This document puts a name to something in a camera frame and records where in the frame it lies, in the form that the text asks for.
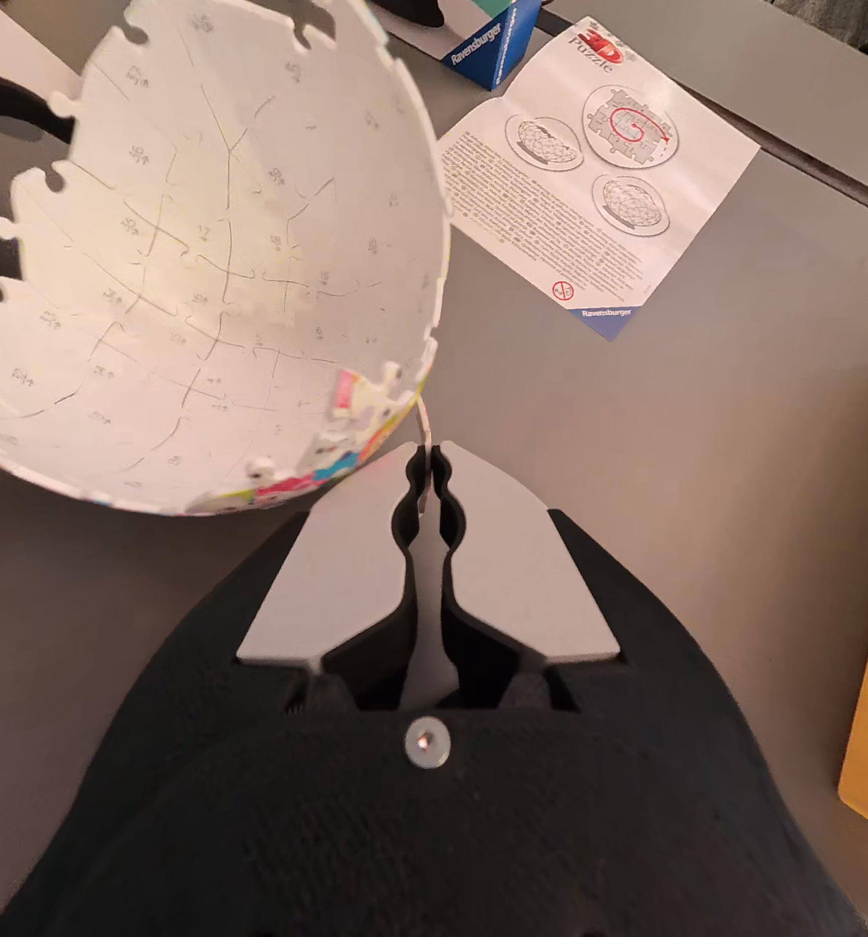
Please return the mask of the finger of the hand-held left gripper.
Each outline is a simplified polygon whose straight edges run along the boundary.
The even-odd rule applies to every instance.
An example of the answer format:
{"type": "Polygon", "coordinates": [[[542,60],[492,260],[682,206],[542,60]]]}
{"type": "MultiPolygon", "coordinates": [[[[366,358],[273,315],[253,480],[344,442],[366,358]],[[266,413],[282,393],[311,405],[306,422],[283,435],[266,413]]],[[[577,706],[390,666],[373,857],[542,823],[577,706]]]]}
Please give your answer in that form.
{"type": "Polygon", "coordinates": [[[49,102],[56,93],[75,99],[80,88],[80,77],[0,5],[0,132],[69,144],[75,121],[56,115],[49,102]]]}

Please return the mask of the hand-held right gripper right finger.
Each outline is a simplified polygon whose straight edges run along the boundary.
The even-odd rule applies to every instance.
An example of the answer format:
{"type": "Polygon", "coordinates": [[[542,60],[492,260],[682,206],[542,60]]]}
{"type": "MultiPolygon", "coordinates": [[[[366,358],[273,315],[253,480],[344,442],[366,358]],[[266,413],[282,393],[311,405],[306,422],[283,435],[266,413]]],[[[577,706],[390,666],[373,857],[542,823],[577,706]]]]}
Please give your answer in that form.
{"type": "Polygon", "coordinates": [[[455,442],[432,452],[447,547],[442,610],[548,665],[612,661],[620,645],[548,506],[455,442]]]}

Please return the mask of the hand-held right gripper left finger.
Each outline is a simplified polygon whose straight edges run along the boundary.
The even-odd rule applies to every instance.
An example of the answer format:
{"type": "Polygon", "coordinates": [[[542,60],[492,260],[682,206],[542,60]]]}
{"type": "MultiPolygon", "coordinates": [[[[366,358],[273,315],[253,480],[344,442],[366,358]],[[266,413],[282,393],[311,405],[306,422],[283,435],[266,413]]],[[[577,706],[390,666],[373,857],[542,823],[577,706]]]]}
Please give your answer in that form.
{"type": "Polygon", "coordinates": [[[413,596],[410,546],[428,469],[404,443],[312,506],[237,651],[243,663],[327,671],[413,596]]]}

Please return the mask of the single curved puzzle piece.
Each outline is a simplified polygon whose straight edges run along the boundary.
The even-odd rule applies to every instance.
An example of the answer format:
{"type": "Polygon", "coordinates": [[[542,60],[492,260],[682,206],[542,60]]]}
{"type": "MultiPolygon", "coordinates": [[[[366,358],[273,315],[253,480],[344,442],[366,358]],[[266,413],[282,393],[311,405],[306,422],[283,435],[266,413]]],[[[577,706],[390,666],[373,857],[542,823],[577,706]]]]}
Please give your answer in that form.
{"type": "Polygon", "coordinates": [[[421,518],[426,512],[428,497],[432,486],[433,439],[428,416],[428,409],[420,392],[416,397],[415,413],[417,426],[421,436],[421,443],[424,449],[424,481],[421,485],[421,492],[418,498],[418,516],[421,518]]]}

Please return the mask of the half-built colourful puzzle ball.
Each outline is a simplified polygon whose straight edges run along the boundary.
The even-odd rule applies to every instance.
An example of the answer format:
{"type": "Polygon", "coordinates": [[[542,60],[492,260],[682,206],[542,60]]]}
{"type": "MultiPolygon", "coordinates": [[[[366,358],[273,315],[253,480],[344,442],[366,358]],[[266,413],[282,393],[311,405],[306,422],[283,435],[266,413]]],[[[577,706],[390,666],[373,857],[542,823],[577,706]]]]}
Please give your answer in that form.
{"type": "Polygon", "coordinates": [[[437,351],[448,199],[426,105],[365,2],[334,37],[253,2],[131,2],[85,63],[67,156],[0,240],[0,469],[177,516],[367,462],[437,351]]]}

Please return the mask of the colourful puzzle box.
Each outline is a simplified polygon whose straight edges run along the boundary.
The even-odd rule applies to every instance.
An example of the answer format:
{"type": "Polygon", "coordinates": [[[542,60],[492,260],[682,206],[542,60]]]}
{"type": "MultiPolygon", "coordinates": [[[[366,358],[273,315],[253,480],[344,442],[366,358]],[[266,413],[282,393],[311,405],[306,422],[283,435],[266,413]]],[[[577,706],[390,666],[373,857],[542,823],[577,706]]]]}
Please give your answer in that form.
{"type": "Polygon", "coordinates": [[[386,32],[480,87],[496,89],[526,53],[540,1],[370,1],[386,32]]]}

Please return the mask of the folded paper instruction leaflet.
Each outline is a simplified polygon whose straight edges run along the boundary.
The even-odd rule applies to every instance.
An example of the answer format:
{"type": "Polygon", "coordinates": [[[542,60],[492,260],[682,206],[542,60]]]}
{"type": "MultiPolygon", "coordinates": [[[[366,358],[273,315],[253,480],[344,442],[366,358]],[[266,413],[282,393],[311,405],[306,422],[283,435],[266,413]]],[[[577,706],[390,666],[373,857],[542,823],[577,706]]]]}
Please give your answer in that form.
{"type": "Polygon", "coordinates": [[[609,341],[758,151],[590,17],[440,140],[455,228],[609,341]]]}

